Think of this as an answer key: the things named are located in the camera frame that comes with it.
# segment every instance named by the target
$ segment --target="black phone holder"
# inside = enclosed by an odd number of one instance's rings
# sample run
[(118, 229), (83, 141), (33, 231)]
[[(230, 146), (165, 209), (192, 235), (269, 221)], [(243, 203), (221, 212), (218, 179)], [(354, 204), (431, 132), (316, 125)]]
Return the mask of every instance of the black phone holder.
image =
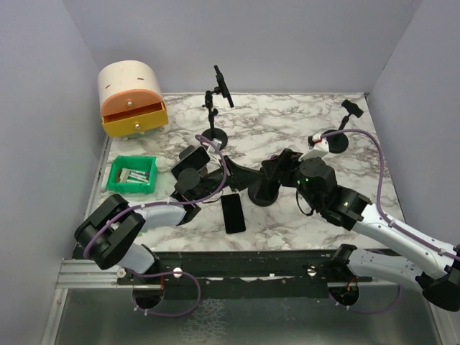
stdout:
[[(348, 111), (348, 115), (344, 116), (342, 122), (340, 123), (339, 131), (345, 128), (345, 125), (350, 120), (351, 115), (355, 115), (357, 118), (360, 118), (364, 113), (356, 103), (350, 102), (348, 99), (342, 102), (342, 106)], [(335, 132), (335, 129), (329, 129), (325, 131), (324, 134)], [(334, 135), (332, 138), (328, 139), (329, 151), (331, 153), (342, 153), (348, 148), (348, 138), (344, 133)]]
[(229, 88), (227, 88), (227, 84), (225, 83), (224, 75), (221, 73), (217, 65), (214, 65), (214, 70), (216, 71), (217, 86), (214, 88), (213, 91), (207, 90), (204, 96), (203, 107), (206, 107), (208, 109), (209, 128), (205, 130), (202, 133), (202, 135), (211, 141), (214, 138), (219, 139), (222, 142), (222, 150), (229, 142), (229, 137), (227, 136), (226, 132), (224, 132), (222, 129), (216, 128), (214, 126), (214, 117), (216, 117), (219, 111), (214, 108), (213, 95), (221, 94), (222, 97), (227, 98), (227, 101), (229, 101), (230, 108), (233, 108), (234, 104), (233, 100), (231, 99)]

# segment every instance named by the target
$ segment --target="gray wall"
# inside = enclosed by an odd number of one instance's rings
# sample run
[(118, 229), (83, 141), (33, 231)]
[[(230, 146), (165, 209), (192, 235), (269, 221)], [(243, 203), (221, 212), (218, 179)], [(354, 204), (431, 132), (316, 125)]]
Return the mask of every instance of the gray wall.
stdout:
[(406, 220), (460, 243), (460, 1), (425, 0), (369, 97)]
[(103, 68), (141, 60), (163, 91), (370, 91), (420, 0), (63, 0)]
[(58, 0), (3, 0), (0, 32), (0, 343), (38, 344), (104, 140), (98, 69)]

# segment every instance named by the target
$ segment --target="smartphone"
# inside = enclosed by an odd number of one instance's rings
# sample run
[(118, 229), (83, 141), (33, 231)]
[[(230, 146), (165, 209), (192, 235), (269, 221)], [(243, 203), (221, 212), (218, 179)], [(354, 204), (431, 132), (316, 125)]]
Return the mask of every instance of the smartphone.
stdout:
[(193, 152), (191, 152), (183, 160), (179, 161), (178, 164), (174, 165), (171, 168), (171, 173), (174, 175), (176, 179), (178, 179), (179, 174), (182, 172), (182, 170), (191, 167), (196, 171), (200, 171), (202, 168), (206, 166), (206, 164), (209, 163), (209, 160), (210, 158), (208, 153), (206, 152), (206, 149), (203, 146), (200, 146), (193, 150)]
[(228, 194), (221, 197), (222, 212), (224, 213), (225, 232), (237, 234), (246, 231), (242, 201), (239, 194)]

